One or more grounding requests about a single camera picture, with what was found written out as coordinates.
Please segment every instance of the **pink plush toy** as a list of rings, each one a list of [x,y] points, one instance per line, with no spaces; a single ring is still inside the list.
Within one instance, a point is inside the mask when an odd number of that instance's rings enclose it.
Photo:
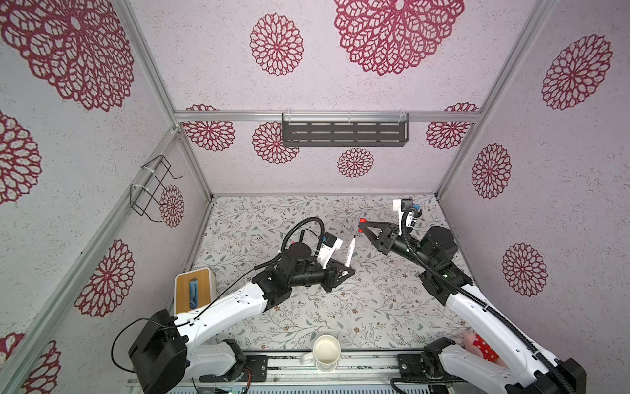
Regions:
[[[501,367],[507,368],[499,355],[492,350],[490,345],[486,343],[475,331],[464,331],[464,348],[475,356],[483,357]]]

